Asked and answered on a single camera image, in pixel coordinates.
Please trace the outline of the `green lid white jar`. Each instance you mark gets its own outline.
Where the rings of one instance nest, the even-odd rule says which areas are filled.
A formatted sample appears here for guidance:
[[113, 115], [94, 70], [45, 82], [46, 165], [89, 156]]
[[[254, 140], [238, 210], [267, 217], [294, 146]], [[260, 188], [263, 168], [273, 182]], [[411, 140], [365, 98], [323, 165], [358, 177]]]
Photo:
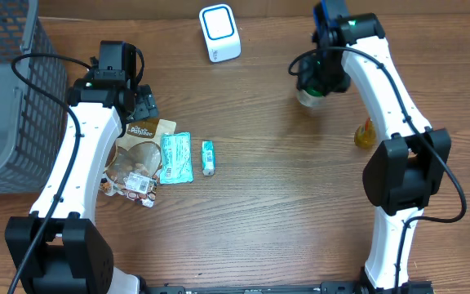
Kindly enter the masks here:
[[296, 98], [300, 104], [309, 108], [317, 108], [322, 106], [326, 101], [324, 88], [319, 84], [313, 85], [297, 85]]

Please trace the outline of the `brown snack packet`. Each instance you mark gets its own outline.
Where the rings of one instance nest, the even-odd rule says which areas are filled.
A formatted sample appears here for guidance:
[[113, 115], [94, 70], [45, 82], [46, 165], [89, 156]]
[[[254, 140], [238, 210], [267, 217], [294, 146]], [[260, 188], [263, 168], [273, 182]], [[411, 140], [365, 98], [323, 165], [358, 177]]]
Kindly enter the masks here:
[[113, 144], [99, 191], [152, 207], [162, 170], [161, 138], [175, 129], [175, 122], [160, 118], [128, 124], [125, 135]]

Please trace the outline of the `teal white snack packet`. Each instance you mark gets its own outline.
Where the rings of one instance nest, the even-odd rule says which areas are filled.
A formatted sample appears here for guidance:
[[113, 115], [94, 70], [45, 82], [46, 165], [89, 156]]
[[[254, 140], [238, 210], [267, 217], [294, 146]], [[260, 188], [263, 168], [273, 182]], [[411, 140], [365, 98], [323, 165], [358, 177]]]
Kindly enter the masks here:
[[191, 135], [189, 132], [165, 134], [161, 139], [162, 171], [160, 182], [164, 185], [191, 183]]

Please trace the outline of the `small teal white packet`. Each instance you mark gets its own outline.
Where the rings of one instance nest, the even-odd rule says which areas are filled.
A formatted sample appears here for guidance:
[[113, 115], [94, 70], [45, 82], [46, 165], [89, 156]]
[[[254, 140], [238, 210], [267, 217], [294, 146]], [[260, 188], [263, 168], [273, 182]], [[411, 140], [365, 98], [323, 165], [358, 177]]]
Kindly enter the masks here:
[[202, 173], [204, 176], [215, 174], [215, 147], [211, 140], [202, 142]]

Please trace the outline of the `yellow liquid bottle silver cap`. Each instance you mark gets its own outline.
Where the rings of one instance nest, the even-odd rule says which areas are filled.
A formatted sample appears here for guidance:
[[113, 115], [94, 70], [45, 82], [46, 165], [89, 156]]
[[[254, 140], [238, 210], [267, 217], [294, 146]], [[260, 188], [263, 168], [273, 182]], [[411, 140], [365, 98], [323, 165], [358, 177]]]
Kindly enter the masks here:
[[376, 133], [373, 121], [368, 118], [358, 127], [354, 135], [354, 143], [362, 149], [370, 149], [376, 144]]

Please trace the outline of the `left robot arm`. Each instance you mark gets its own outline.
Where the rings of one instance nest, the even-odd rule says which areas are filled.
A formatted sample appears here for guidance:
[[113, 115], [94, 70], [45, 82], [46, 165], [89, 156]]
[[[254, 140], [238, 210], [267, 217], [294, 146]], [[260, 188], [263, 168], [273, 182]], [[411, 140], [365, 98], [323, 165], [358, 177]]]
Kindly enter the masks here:
[[142, 51], [123, 41], [103, 41], [87, 72], [60, 99], [12, 72], [68, 115], [47, 184], [27, 216], [13, 216], [5, 241], [16, 267], [8, 288], [27, 293], [147, 293], [139, 275], [114, 264], [113, 251], [95, 226], [97, 194], [115, 140], [128, 124], [158, 114], [151, 88], [142, 84]]

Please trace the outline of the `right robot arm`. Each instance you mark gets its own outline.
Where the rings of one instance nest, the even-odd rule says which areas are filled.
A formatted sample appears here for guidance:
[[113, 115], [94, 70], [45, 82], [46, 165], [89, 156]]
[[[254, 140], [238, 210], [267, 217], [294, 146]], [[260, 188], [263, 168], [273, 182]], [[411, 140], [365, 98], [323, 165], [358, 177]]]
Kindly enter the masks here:
[[372, 244], [356, 282], [326, 282], [325, 293], [432, 293], [430, 282], [410, 280], [407, 263], [416, 225], [439, 190], [451, 147], [410, 98], [373, 13], [350, 15], [343, 1], [313, 8], [315, 49], [293, 60], [298, 101], [314, 108], [330, 93], [355, 84], [375, 128], [377, 147], [362, 172], [375, 208]]

